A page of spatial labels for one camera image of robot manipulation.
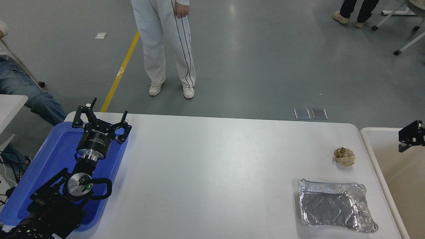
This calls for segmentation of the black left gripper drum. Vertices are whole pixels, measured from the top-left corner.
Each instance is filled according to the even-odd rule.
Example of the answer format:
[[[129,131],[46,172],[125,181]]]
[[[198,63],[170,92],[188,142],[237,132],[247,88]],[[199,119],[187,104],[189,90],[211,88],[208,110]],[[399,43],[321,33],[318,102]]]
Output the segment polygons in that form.
[[[79,155],[89,151],[96,151],[100,157],[106,157],[115,138],[115,130],[110,123],[87,123],[76,148]]]

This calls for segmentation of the person's hand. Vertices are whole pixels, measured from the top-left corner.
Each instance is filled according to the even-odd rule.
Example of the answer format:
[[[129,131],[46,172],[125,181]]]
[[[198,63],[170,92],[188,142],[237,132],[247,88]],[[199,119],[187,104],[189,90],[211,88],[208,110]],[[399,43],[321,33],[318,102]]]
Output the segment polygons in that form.
[[[185,18],[190,12],[189,0],[176,0],[174,5],[175,16],[179,19]]]

